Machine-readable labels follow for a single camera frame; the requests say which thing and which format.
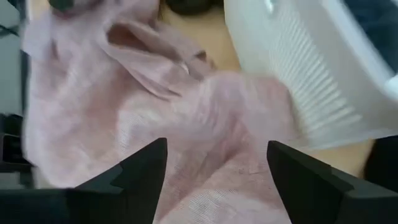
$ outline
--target pink cloth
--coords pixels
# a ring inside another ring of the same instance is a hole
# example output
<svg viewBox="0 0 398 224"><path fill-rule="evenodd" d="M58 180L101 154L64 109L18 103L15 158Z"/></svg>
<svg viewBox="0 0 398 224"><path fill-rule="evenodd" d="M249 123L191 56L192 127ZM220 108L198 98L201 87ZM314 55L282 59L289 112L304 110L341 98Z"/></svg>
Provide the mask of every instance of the pink cloth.
<svg viewBox="0 0 398 224"><path fill-rule="evenodd" d="M155 223L290 223L266 161L268 140L295 136L289 92L215 71L158 10L109 0L29 24L28 159L74 187L166 137Z"/></svg>

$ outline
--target pink fabric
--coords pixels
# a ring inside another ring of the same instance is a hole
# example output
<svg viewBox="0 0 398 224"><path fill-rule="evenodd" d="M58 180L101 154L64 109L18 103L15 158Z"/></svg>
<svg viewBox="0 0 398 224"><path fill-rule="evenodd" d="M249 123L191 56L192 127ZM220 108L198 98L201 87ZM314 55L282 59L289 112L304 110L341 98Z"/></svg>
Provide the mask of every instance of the pink fabric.
<svg viewBox="0 0 398 224"><path fill-rule="evenodd" d="M266 161L268 140L295 136L289 92L214 70L158 8L109 0L29 24L28 159L74 187L166 137L155 223L289 223Z"/></svg>

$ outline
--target white plastic container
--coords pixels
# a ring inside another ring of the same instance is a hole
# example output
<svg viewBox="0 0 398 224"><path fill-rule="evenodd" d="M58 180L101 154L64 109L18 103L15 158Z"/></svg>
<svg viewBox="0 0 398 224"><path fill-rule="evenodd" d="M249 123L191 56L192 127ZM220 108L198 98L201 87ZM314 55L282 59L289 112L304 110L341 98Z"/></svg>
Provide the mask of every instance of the white plastic container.
<svg viewBox="0 0 398 224"><path fill-rule="evenodd" d="M243 70L273 74L292 94L302 135L290 145L398 134L395 73L340 0L226 0L225 14Z"/></svg>

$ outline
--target table surface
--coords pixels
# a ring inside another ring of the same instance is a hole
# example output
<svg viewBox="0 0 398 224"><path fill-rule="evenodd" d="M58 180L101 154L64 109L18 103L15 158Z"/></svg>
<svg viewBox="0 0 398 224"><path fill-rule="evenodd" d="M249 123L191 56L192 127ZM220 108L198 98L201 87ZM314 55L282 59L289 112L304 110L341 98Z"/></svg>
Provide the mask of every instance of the table surface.
<svg viewBox="0 0 398 224"><path fill-rule="evenodd" d="M47 0L28 0L29 17L33 19L39 16L48 7ZM221 9L213 9L200 16L182 17L162 6L160 19L197 41L219 69L240 70ZM372 144L373 141L369 140L334 149L308 152L308 154L349 174L361 176Z"/></svg>

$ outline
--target crumpled cloth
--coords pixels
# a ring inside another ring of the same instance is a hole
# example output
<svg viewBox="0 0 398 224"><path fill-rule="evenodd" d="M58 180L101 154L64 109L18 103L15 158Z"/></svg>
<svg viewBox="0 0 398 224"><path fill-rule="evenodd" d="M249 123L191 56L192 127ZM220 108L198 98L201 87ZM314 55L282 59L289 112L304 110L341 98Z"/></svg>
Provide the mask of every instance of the crumpled cloth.
<svg viewBox="0 0 398 224"><path fill-rule="evenodd" d="M295 137L288 90L215 70L158 10L107 0L27 26L28 160L75 187L165 137L154 223L290 223L266 160L268 140Z"/></svg>

